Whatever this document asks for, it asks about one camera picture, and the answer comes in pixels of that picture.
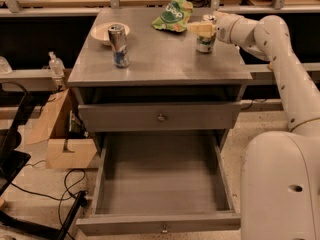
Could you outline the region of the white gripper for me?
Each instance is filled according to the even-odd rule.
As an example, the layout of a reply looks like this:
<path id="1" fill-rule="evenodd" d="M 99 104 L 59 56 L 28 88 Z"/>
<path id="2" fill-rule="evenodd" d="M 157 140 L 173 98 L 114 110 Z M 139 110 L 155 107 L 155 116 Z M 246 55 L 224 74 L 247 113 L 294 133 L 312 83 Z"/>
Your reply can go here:
<path id="1" fill-rule="evenodd" d="M 216 17 L 216 30 L 215 25 L 211 22 L 189 23 L 187 30 L 205 38 L 211 38 L 216 33 L 219 41 L 231 44 L 231 32 L 236 22 L 240 19 L 240 16 L 219 11 L 215 11 L 214 16 Z"/>

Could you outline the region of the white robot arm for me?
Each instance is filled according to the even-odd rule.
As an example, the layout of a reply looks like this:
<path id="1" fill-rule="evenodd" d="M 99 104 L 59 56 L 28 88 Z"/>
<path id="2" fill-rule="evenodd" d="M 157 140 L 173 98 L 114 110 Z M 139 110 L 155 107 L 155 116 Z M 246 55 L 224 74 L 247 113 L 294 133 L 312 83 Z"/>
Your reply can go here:
<path id="1" fill-rule="evenodd" d="M 288 129 L 256 136 L 241 172 L 241 240 L 320 240 L 320 91 L 295 55 L 287 24 L 216 11 L 187 30 L 271 63 Z"/>

